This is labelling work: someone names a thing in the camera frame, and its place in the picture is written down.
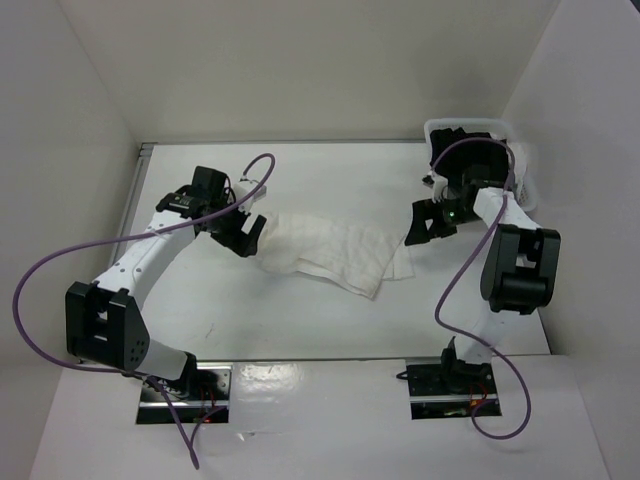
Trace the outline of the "white pleated skirt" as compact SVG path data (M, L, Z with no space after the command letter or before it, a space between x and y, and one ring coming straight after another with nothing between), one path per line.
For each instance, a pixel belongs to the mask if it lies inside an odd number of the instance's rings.
M375 224L270 213L256 259L271 273L302 273L373 299L385 281L415 276L404 236Z

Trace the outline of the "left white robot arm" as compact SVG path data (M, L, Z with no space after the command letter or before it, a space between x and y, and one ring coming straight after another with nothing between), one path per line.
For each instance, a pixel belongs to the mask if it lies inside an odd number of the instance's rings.
M266 187L247 177L233 186L228 180L223 172L197 167L189 184L159 201L147 238L135 241L92 282L69 287L65 315L71 355L125 374L153 376L180 400L212 381L212 375L198 369L194 354L151 338L142 308L165 270L200 234L240 257L256 254L266 219L255 217L249 231L243 226Z

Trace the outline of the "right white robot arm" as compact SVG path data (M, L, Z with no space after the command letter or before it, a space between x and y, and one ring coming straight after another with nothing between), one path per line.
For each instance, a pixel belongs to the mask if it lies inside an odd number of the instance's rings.
M530 219L504 186L508 180L507 173L472 166L444 198L412 203L407 246L449 237L459 225L478 220L489 235L479 281L480 316L469 335L456 332L441 354L438 383L450 393L484 381L492 349L520 318L548 305L553 295L561 236Z

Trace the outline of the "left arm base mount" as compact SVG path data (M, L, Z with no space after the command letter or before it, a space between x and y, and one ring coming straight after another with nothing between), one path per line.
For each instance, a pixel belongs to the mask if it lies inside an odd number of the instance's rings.
M177 395L164 386L179 420L185 424L195 425L210 414L204 420L205 424L226 424L230 414L232 364L202 361L198 363L198 370L204 377L204 385L198 386L188 396ZM164 425L173 422L174 419L161 393L144 383L140 391L135 423Z

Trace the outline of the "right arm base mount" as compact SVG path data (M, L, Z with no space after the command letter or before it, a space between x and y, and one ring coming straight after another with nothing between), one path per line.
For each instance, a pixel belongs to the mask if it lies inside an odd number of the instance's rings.
M395 375L406 383L412 420L470 418L502 415L493 370L485 366L478 375L451 379L439 361L410 361Z

